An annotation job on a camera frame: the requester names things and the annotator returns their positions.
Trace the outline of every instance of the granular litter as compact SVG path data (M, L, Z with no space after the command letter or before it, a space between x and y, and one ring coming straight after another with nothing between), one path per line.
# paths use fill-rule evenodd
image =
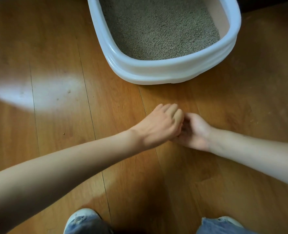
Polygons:
M140 60L200 51L220 40L201 0L99 0L118 48Z

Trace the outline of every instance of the skin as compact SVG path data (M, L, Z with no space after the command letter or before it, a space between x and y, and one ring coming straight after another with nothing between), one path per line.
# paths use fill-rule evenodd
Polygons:
M158 105L129 130L0 171L0 233L45 209L111 165L172 140L232 159L288 183L288 143L211 127L176 104Z

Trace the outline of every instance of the blue jeans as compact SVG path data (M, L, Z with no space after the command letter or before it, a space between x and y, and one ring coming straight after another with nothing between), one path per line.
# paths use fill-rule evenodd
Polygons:
M109 224L101 219L82 220L79 224L70 226L65 234L113 234ZM203 218L196 234L257 234L245 228L240 228L228 221Z

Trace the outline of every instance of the white litter box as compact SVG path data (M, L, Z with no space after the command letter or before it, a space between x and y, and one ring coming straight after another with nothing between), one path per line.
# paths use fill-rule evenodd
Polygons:
M88 0L100 46L112 70L134 84L180 83L216 66L232 51L241 16L236 0L203 0L219 31L213 45L181 57L165 60L137 60L123 54L107 27L99 0Z

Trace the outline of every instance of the person's right hand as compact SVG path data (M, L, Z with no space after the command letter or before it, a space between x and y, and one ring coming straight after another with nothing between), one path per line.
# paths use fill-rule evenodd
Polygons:
M181 133L172 141L189 148L209 151L209 136L212 130L200 115L185 113Z

